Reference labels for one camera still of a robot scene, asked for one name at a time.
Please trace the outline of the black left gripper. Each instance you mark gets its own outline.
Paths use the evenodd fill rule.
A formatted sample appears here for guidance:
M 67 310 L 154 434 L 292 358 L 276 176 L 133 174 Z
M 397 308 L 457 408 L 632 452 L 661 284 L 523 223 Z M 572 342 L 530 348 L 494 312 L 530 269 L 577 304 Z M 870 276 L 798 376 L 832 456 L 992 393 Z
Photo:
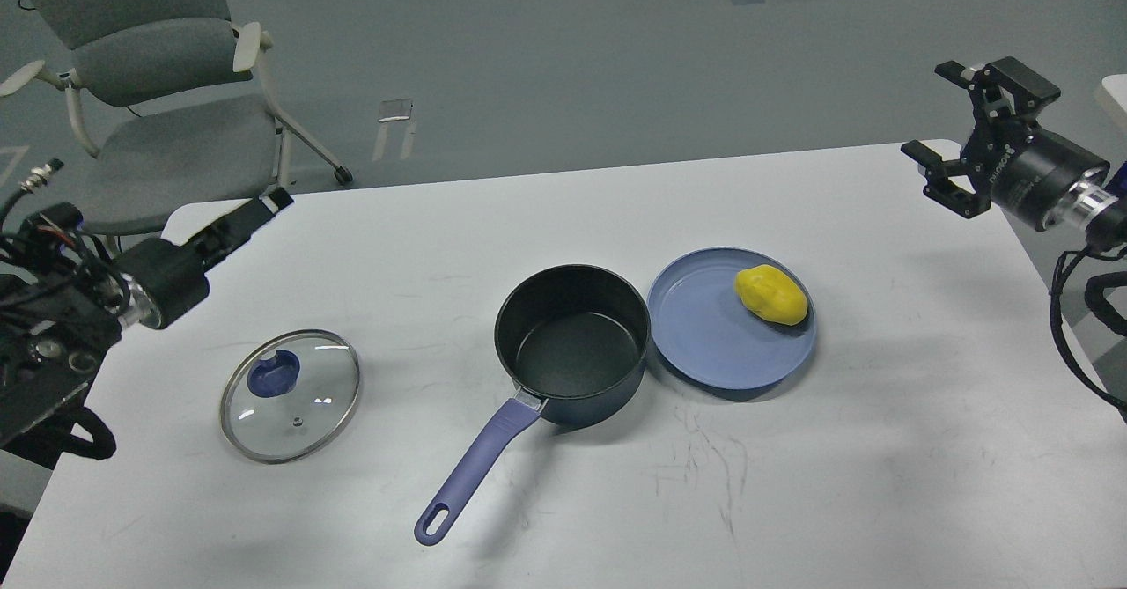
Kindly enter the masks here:
M 218 267 L 283 209 L 294 203 L 285 188 L 273 188 L 215 218 L 181 246 L 145 239 L 115 257 L 115 273 L 126 283 L 122 325 L 161 331 L 208 297 L 206 273 Z

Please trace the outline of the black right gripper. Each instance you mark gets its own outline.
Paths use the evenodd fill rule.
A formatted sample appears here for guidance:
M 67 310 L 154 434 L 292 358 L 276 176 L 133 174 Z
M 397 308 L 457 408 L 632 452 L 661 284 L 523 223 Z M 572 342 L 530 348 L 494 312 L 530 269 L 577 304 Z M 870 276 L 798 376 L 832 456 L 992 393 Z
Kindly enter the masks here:
M 969 96 L 974 130 L 961 158 L 944 160 L 922 141 L 899 148 L 924 177 L 923 195 L 961 218 L 1001 205 L 1038 232 L 1063 218 L 1063 204 L 1079 182 L 1102 184 L 1110 163 L 1065 136 L 1040 130 L 1042 109 L 1057 102 L 1059 86 L 1013 56 L 983 66 L 949 60 L 934 74 Z M 986 139 L 986 133 L 1002 136 Z

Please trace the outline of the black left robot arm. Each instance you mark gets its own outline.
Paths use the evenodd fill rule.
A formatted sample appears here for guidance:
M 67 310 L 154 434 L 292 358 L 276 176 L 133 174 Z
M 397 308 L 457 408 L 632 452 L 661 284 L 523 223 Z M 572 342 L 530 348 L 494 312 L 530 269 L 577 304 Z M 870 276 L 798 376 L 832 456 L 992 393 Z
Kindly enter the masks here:
M 76 205 L 48 205 L 3 231 L 3 449 L 106 459 L 116 440 L 85 405 L 130 325 L 161 331 L 210 295 L 208 273 L 293 203 L 273 187 L 181 244 L 144 239 L 110 255 Z

